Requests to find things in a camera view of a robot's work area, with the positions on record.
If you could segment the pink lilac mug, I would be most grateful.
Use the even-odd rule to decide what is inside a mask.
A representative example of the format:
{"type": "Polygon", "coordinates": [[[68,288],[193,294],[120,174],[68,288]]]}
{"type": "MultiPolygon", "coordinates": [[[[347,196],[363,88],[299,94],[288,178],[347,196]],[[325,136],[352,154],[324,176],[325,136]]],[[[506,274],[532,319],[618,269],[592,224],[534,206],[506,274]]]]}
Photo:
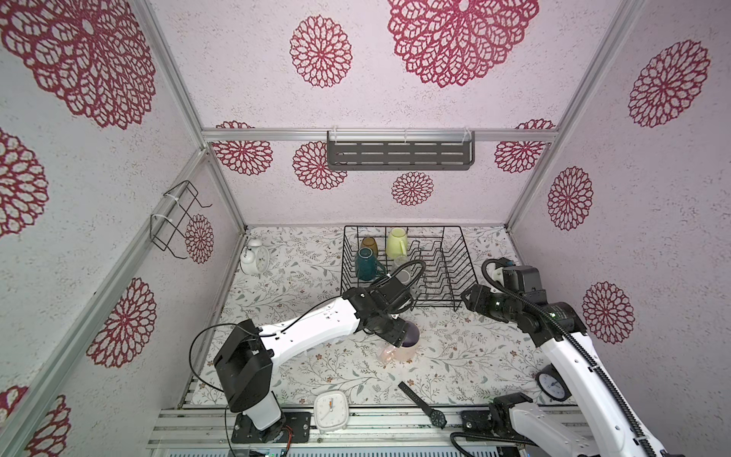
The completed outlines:
{"type": "Polygon", "coordinates": [[[386,345],[379,355],[379,361],[385,365],[390,362],[407,363],[415,357],[419,342],[419,328],[411,321],[407,321],[407,325],[405,325],[405,338],[401,346],[394,347],[392,345],[386,345]]]}

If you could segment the dark green cream mug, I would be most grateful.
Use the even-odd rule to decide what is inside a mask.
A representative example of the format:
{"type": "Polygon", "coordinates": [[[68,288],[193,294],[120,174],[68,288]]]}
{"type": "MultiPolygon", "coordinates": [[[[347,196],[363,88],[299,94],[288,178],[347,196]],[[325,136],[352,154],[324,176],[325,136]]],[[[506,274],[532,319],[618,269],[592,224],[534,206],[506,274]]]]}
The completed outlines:
{"type": "Polygon", "coordinates": [[[370,248],[361,248],[355,260],[356,277],[362,282],[372,282],[386,274],[386,268],[370,248]]]}

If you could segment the light green mug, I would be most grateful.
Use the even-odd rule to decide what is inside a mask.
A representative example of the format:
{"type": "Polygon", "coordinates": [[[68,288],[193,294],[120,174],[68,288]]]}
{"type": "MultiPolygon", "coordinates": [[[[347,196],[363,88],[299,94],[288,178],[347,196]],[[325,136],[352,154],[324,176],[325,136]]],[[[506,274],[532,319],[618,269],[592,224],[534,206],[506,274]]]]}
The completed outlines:
{"type": "Polygon", "coordinates": [[[409,240],[404,228],[393,228],[386,238],[386,257],[395,260],[409,253],[409,240]]]}

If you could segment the amber glass cup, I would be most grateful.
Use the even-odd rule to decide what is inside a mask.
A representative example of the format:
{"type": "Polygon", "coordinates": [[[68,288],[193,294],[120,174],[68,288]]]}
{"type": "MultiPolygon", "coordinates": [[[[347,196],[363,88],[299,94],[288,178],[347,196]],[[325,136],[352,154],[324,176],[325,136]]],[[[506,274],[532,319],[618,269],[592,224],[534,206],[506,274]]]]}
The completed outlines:
{"type": "Polygon", "coordinates": [[[379,255],[379,247],[377,241],[372,236],[365,237],[361,242],[361,247],[365,249],[370,249],[374,257],[377,257],[379,255]]]}

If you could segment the grey cream mug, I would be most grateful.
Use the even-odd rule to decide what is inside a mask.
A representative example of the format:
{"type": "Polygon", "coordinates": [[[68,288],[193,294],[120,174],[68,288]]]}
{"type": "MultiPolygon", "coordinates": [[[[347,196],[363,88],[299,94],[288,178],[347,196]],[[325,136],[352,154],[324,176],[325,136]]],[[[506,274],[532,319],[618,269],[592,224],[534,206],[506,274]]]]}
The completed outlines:
{"type": "Polygon", "coordinates": [[[413,279],[410,270],[400,270],[395,274],[395,277],[405,286],[408,286],[413,279]]]}

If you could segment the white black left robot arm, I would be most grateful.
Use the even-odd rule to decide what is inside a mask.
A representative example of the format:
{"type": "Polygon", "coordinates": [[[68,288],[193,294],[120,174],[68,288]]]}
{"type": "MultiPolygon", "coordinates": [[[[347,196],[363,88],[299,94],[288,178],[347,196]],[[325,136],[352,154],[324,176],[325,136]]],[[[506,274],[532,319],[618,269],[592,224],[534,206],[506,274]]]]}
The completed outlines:
{"type": "Polygon", "coordinates": [[[403,346],[409,323],[399,315],[412,307],[411,288],[425,270],[424,261],[407,261],[370,285],[347,289],[289,321],[229,323],[231,332],[213,360],[219,385],[205,381],[194,368],[192,376],[224,394],[228,410],[247,417],[260,441],[271,442],[291,431],[272,391],[274,371],[302,352],[358,332],[376,335],[394,348],[403,346]]]}

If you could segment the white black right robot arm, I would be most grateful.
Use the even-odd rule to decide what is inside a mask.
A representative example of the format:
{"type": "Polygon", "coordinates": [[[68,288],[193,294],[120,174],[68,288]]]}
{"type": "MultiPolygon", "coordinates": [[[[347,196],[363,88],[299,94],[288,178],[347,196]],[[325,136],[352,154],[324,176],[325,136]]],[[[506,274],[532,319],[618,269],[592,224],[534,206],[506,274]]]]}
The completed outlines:
{"type": "Polygon", "coordinates": [[[565,302],[548,301],[536,268],[499,258],[485,260],[481,271],[485,283],[462,293],[464,305],[528,335],[576,402],[591,436],[580,436],[515,395],[506,396],[506,405],[494,406],[497,428],[527,438],[551,456],[668,455],[605,369],[579,314],[565,302]]]}

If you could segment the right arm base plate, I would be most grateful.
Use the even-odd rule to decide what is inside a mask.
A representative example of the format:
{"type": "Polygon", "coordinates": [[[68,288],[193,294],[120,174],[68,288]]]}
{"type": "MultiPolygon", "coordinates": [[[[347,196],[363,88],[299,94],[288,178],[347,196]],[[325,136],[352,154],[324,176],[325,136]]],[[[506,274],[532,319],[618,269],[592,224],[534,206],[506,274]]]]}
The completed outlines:
{"type": "Polygon", "coordinates": [[[468,440],[475,441],[478,437],[506,438],[506,425],[498,409],[470,409],[460,413],[463,432],[468,434],[468,440]]]}

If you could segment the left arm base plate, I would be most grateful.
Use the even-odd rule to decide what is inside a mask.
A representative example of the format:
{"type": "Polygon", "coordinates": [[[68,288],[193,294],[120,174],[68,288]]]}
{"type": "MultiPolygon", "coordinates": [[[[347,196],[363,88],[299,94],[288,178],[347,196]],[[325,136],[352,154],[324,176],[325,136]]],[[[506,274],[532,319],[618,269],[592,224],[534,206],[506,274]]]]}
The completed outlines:
{"type": "Polygon", "coordinates": [[[249,417],[238,413],[231,441],[234,444],[302,444],[310,441],[312,413],[310,411],[284,411],[283,418],[266,432],[255,428],[249,417]]]}

